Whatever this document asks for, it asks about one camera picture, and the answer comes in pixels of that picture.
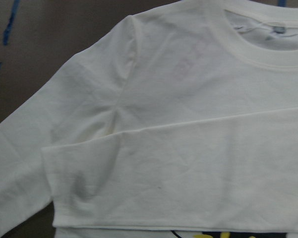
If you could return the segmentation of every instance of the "neckline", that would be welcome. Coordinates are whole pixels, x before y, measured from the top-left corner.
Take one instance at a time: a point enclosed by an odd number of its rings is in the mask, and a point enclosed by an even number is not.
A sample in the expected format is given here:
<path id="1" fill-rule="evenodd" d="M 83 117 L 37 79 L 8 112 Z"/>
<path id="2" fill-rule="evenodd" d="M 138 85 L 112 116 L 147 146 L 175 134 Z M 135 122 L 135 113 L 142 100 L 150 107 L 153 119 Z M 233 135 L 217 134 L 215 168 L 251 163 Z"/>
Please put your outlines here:
<path id="1" fill-rule="evenodd" d="M 245 40 L 228 21 L 225 10 L 259 21 L 281 21 L 298 27 L 298 8 L 267 5 L 250 0 L 204 0 L 203 8 L 217 40 L 233 55 L 265 68 L 298 69 L 298 50 L 271 50 Z"/>

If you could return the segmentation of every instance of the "cotton fabric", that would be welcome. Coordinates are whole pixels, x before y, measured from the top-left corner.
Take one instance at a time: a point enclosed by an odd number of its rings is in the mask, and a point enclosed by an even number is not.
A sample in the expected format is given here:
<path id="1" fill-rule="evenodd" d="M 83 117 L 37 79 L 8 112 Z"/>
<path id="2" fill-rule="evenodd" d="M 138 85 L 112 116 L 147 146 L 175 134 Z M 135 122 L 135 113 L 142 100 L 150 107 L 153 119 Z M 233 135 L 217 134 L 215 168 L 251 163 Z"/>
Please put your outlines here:
<path id="1" fill-rule="evenodd" d="M 71 57 L 0 124 L 0 236 L 51 201 L 57 238 L 298 234 L 298 8 L 182 0 Z"/>

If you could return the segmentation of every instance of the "white sweatshirt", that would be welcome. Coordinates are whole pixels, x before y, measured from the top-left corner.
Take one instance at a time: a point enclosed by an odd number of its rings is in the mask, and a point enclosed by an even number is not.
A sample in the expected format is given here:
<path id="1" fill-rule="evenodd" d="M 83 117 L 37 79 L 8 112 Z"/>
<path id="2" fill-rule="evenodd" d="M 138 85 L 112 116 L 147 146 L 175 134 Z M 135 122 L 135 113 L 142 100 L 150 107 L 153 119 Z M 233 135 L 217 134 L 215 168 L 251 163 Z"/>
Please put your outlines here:
<path id="1" fill-rule="evenodd" d="M 0 124 L 0 236 L 51 201 L 57 238 L 298 234 L 298 8 L 182 0 L 75 54 Z"/>

